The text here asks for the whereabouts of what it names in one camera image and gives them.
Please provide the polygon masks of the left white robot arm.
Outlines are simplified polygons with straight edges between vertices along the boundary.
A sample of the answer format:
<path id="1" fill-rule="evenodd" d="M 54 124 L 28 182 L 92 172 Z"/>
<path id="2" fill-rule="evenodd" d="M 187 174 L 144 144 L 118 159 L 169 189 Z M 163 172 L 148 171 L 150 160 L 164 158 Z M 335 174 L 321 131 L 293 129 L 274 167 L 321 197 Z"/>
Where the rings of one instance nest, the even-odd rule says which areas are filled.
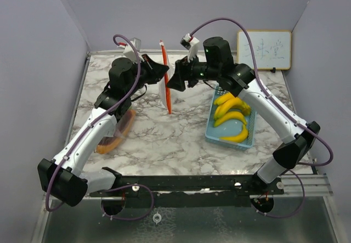
<path id="1" fill-rule="evenodd" d="M 131 107 L 133 95 L 147 84 L 157 84 L 169 70 L 147 54 L 140 61 L 121 57 L 109 70 L 109 81 L 99 94 L 90 115 L 71 141 L 51 160 L 42 159 L 37 166 L 42 190 L 71 207 L 84 196 L 103 190 L 117 195 L 121 182 L 112 170 L 100 170 L 84 176 L 83 168 L 103 138 L 117 136 L 116 126 Z"/>

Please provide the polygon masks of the single yellow banana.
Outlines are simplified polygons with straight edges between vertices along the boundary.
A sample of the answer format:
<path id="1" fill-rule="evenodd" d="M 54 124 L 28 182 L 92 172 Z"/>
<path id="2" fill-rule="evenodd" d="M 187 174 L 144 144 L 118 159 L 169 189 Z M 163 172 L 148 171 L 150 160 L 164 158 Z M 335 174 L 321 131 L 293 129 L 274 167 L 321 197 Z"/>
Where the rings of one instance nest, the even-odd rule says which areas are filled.
<path id="1" fill-rule="evenodd" d="M 242 131 L 235 136 L 227 136 L 227 137 L 220 137 L 219 139 L 234 143 L 242 143 L 244 140 L 247 139 L 249 132 L 245 125 L 242 125 Z"/>

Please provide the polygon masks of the yellow banana bunch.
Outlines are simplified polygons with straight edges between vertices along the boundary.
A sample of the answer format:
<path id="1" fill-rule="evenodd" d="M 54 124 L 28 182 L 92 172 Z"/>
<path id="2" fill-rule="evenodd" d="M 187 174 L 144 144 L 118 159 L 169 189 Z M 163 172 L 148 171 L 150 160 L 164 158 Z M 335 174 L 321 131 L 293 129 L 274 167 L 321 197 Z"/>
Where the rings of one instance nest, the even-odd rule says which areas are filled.
<path id="1" fill-rule="evenodd" d="M 251 107 L 231 93 L 225 93 L 214 100 L 213 104 L 217 107 L 214 112 L 214 126 L 218 127 L 228 120 L 239 120 L 247 125 L 246 116 L 251 114 Z"/>

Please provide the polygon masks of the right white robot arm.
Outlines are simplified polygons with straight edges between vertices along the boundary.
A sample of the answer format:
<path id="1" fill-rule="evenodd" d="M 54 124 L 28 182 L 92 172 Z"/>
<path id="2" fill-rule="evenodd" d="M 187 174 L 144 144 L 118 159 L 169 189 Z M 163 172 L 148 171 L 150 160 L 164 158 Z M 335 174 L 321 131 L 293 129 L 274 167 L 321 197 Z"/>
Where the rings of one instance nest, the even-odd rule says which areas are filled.
<path id="1" fill-rule="evenodd" d="M 282 140 L 252 180 L 253 190 L 265 194 L 276 177 L 293 169 L 310 150 L 320 126 L 316 122 L 307 123 L 267 89 L 260 88 L 262 81 L 256 79 L 254 70 L 234 62 L 229 43 L 223 38 L 211 37 L 203 42 L 205 62 L 197 57 L 200 43 L 197 38 L 185 35 L 180 43 L 188 50 L 188 56 L 175 62 L 175 72 L 167 87 L 183 92 L 200 80 L 217 81 L 222 89 L 256 110 Z"/>

